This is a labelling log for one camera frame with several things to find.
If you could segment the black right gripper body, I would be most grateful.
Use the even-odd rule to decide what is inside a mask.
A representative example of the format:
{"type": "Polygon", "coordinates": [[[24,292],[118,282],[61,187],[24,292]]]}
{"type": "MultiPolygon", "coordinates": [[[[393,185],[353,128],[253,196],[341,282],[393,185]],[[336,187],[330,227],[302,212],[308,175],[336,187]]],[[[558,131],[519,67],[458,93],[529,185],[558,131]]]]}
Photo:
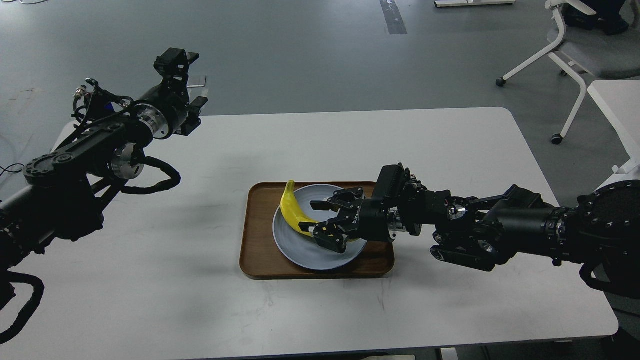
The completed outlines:
{"type": "Polygon", "coordinates": [[[346,227],[348,239],[367,242],[393,243],[395,237],[389,228],[390,207],[372,198],[362,200],[353,221],[346,227]]]}

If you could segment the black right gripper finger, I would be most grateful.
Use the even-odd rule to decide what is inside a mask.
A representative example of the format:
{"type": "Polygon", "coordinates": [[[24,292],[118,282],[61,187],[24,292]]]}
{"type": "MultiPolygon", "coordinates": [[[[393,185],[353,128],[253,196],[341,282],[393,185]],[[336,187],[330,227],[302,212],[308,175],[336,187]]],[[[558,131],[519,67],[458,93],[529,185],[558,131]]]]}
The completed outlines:
{"type": "Polygon", "coordinates": [[[357,238],[358,219],[355,215],[336,216],[325,221],[302,218],[298,228],[309,233],[321,248],[343,254],[347,244],[357,238]]]}
{"type": "Polygon", "coordinates": [[[332,211],[339,214],[356,214],[366,199],[363,187],[348,187],[333,192],[333,195],[323,200],[312,200],[311,209],[316,211],[332,211]]]}

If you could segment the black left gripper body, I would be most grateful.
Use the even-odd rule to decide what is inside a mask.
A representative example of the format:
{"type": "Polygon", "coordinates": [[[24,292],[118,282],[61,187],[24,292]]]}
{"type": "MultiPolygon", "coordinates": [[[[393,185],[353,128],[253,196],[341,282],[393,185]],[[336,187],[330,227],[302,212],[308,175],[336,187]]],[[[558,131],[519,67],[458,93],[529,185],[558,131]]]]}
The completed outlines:
{"type": "Polygon", "coordinates": [[[194,132],[194,109],[186,84],[154,86],[137,101],[134,115],[153,138],[189,136],[194,132]]]}

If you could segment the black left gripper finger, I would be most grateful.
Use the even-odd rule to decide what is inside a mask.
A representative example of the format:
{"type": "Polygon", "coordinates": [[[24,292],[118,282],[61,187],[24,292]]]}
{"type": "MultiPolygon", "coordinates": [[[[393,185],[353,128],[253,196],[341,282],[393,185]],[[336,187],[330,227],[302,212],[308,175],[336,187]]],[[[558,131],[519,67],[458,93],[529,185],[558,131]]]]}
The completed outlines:
{"type": "Polygon", "coordinates": [[[162,55],[158,55],[153,63],[153,68],[162,78],[160,84],[171,91],[186,91],[190,65],[199,57],[201,55],[198,52],[168,48],[162,55]]]}
{"type": "Polygon", "coordinates": [[[178,128],[177,134],[180,136],[189,136],[196,130],[202,123],[201,120],[201,112],[202,108],[208,102],[207,96],[197,96],[188,106],[187,106],[187,117],[183,124],[178,128]]]}

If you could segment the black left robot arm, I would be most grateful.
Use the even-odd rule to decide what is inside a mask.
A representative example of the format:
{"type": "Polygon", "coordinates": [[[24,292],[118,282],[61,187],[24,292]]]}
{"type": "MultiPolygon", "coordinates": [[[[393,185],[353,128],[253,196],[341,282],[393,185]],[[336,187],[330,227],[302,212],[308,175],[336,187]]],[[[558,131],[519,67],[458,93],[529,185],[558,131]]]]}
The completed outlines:
{"type": "Polygon", "coordinates": [[[189,69],[196,52],[169,48],[154,61],[162,78],[141,98],[118,96],[94,79],[78,87],[75,129],[57,148],[23,167],[27,186],[1,203],[1,280],[53,239],[76,241],[103,228],[103,211],[122,193],[150,195],[178,186],[174,167],[147,156],[152,141],[188,136],[201,125],[205,96],[190,100],[189,69]]]}

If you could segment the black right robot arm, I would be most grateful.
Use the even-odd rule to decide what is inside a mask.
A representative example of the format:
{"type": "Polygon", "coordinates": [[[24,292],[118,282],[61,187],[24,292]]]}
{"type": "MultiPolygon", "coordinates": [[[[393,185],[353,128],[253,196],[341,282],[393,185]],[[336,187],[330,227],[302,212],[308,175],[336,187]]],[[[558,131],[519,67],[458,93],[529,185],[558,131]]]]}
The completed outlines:
{"type": "Polygon", "coordinates": [[[430,253],[441,262],[490,272],[518,253],[545,256],[556,267],[579,264],[590,289],[638,299],[639,190],[637,179],[614,182],[579,196],[576,207],[555,207],[517,185],[497,196],[458,197],[429,190],[398,163],[382,167],[370,197],[352,187],[312,201],[336,216],[298,227],[343,253],[350,239],[391,243],[400,231],[418,236],[432,225],[430,253]]]}

